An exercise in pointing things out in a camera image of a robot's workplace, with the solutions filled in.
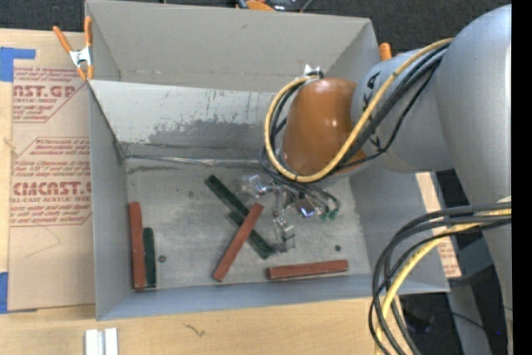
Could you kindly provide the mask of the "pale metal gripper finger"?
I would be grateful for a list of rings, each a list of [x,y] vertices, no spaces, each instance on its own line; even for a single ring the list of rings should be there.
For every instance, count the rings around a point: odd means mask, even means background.
[[[258,198],[271,192],[271,185],[264,183],[259,175],[244,175],[240,179],[241,192],[247,196]]]
[[[276,238],[278,241],[278,251],[287,253],[295,248],[295,228],[286,218],[277,216],[273,219]]]

